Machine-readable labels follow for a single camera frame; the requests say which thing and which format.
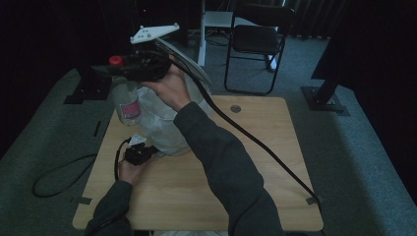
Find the black folding chair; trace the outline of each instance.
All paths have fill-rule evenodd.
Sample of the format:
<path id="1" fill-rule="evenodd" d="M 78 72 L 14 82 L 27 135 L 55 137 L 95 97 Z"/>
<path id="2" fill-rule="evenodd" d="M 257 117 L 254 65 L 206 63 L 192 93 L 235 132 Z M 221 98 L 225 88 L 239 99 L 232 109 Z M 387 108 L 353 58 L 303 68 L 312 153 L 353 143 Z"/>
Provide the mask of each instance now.
<path id="1" fill-rule="evenodd" d="M 294 10 L 288 7 L 278 7 L 259 4 L 239 5 L 233 12 L 230 27 L 230 39 L 227 49 L 226 71 L 224 87 L 228 91 L 250 94 L 266 95 L 273 90 L 282 53 L 285 47 L 285 38 L 292 26 Z M 237 25 L 236 18 L 241 18 L 254 25 Z M 239 53 L 260 54 L 265 58 L 231 56 L 231 49 Z M 266 61 L 267 70 L 271 62 L 276 60 L 272 83 L 268 91 L 240 90 L 229 88 L 227 74 L 230 58 Z"/>

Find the wooden table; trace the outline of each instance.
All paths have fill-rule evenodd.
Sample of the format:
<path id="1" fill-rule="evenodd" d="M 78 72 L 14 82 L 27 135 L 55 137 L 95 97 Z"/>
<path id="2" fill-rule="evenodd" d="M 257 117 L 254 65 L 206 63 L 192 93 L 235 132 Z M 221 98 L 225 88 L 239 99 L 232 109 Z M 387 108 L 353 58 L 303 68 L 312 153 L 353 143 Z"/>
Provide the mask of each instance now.
<path id="1" fill-rule="evenodd" d="M 212 99 L 312 188 L 284 99 L 220 95 L 214 95 Z M 241 111 L 233 113 L 232 105 L 239 105 Z M 323 228 L 317 205 L 306 202 L 311 196 L 272 157 L 216 113 L 212 113 L 211 119 L 243 142 L 264 176 L 265 188 L 276 203 L 284 230 L 319 231 Z M 79 204 L 73 220 L 76 228 L 86 228 L 96 205 L 114 183 L 116 150 L 135 132 L 139 133 L 140 128 L 122 125 L 116 113 L 113 114 L 83 193 L 83 198 L 91 201 L 89 205 Z M 134 190 L 130 206 L 127 216 L 134 229 L 227 230 L 226 211 L 209 189 L 202 165 L 191 151 L 150 163 Z"/>

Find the hand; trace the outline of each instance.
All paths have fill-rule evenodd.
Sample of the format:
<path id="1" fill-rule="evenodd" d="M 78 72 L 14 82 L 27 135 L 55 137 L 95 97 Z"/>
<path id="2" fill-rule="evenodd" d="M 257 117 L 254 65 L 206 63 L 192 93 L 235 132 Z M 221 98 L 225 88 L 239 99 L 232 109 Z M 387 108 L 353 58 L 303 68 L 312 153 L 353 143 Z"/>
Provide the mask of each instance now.
<path id="1" fill-rule="evenodd" d="M 128 182 L 132 186 L 138 184 L 142 172 L 144 172 L 145 167 L 147 167 L 148 162 L 141 165 L 134 165 L 127 160 L 122 160 L 119 162 L 119 180 Z"/>
<path id="2" fill-rule="evenodd" d="M 141 82 L 141 85 L 154 90 L 165 104 L 177 112 L 191 102 L 184 80 L 184 72 L 174 65 L 171 65 L 171 68 L 161 80 Z"/>

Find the black tripod base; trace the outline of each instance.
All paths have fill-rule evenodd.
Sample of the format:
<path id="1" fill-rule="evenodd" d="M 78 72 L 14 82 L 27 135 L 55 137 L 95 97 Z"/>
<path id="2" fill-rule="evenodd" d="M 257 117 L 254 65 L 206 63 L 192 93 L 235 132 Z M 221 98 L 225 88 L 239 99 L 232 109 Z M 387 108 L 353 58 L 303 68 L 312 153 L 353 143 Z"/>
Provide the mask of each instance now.
<path id="1" fill-rule="evenodd" d="M 301 87 L 301 90 L 304 93 L 304 97 L 309 104 L 310 110 L 333 111 L 339 116 L 350 116 L 346 106 L 340 104 L 336 94 L 333 94 L 326 103 L 320 102 L 317 99 L 317 93 L 319 89 L 319 87 Z"/>
<path id="2" fill-rule="evenodd" d="M 85 100 L 106 100 L 110 91 L 111 77 L 95 71 L 93 76 L 83 78 L 64 104 L 83 104 Z"/>

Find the dark gray sleeve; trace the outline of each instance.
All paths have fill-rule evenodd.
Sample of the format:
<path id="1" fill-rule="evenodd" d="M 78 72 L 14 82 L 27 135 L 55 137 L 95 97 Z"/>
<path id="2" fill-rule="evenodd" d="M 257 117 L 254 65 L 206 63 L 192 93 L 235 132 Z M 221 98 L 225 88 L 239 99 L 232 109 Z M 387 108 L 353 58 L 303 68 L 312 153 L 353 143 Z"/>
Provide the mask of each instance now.
<path id="1" fill-rule="evenodd" d="M 229 235 L 285 235 L 264 179 L 242 143 L 215 125 L 195 102 L 174 124 L 203 164 L 208 184 L 229 214 Z"/>
<path id="2" fill-rule="evenodd" d="M 93 235 L 131 235 L 131 225 L 125 214 L 129 209 L 132 191 L 133 187 L 131 184 L 124 181 L 116 181 L 95 208 L 93 218 L 87 225 L 85 235 L 90 235 L 92 231 L 94 231 Z"/>

